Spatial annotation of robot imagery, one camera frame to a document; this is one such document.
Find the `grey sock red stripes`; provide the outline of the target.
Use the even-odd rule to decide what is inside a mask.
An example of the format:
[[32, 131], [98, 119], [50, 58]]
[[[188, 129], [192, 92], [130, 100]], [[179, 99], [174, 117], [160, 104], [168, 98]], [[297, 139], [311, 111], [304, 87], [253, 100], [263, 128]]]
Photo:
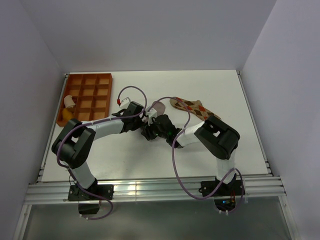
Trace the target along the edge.
[[157, 116], [163, 115], [166, 110], [166, 106], [160, 101], [154, 101], [152, 103], [152, 108], [156, 111]]

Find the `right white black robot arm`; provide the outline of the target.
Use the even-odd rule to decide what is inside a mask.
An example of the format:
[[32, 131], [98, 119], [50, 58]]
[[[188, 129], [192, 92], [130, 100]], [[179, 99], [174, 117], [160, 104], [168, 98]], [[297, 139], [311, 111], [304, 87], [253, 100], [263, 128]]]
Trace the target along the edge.
[[229, 194], [235, 178], [235, 150], [238, 147], [240, 134], [219, 118], [211, 115], [201, 123], [186, 129], [173, 125], [166, 114], [153, 118], [151, 123], [142, 127], [142, 135], [148, 140], [163, 138], [175, 149], [181, 149], [195, 143], [202, 143], [217, 159], [217, 191], [222, 195]]

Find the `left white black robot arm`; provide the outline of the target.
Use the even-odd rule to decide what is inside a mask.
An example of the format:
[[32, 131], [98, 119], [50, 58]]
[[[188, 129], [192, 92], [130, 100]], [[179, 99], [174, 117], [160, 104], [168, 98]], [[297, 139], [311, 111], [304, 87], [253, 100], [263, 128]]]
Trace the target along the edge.
[[142, 124], [140, 115], [144, 107], [131, 101], [117, 113], [97, 121], [71, 119], [64, 126], [51, 146], [58, 158], [57, 162], [68, 169], [81, 186], [79, 194], [91, 200], [98, 193], [98, 181], [87, 164], [91, 147], [95, 140], [109, 135], [137, 130]]

